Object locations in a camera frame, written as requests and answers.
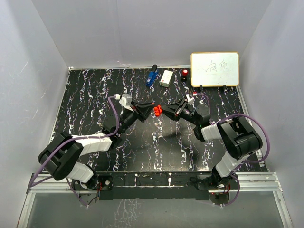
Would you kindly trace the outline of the red round case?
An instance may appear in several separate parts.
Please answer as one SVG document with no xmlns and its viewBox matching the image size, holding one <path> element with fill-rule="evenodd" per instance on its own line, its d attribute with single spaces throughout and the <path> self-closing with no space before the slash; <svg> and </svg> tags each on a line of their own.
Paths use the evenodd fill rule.
<svg viewBox="0 0 304 228">
<path fill-rule="evenodd" d="M 155 115 L 156 117 L 160 116 L 160 115 L 162 114 L 162 108 L 161 108 L 161 106 L 160 106 L 160 105 L 155 106 L 155 107 L 153 108 L 153 112 L 154 112 L 154 115 Z"/>
</svg>

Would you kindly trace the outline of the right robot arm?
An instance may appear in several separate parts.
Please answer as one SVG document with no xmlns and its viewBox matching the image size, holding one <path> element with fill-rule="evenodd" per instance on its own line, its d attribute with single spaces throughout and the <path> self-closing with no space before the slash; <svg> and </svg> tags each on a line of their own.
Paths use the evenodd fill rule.
<svg viewBox="0 0 304 228">
<path fill-rule="evenodd" d="M 193 131 L 197 140 L 222 140 L 226 147 L 224 156 L 213 167 L 211 176 L 204 179 L 191 178 L 190 181 L 195 184 L 219 189 L 225 187 L 238 166 L 263 146 L 261 137 L 243 114 L 211 124 L 209 107 L 201 104 L 191 109 L 186 98 L 161 106 L 160 109 L 161 113 L 171 120 L 179 121 L 182 118 L 195 125 Z"/>
</svg>

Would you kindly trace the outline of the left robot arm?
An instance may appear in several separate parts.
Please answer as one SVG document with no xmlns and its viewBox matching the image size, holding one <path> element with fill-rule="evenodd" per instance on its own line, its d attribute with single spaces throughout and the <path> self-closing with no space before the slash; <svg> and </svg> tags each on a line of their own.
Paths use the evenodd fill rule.
<svg viewBox="0 0 304 228">
<path fill-rule="evenodd" d="M 72 136 L 63 131 L 40 153 L 38 162 L 55 180 L 73 179 L 92 190 L 98 184 L 98 174 L 79 162 L 79 158 L 116 147 L 121 141 L 120 136 L 136 120 L 144 122 L 154 107 L 153 102 L 131 102 L 131 109 L 124 109 L 120 117 L 115 117 L 115 125 L 105 124 L 103 130 L 95 135 Z"/>
</svg>

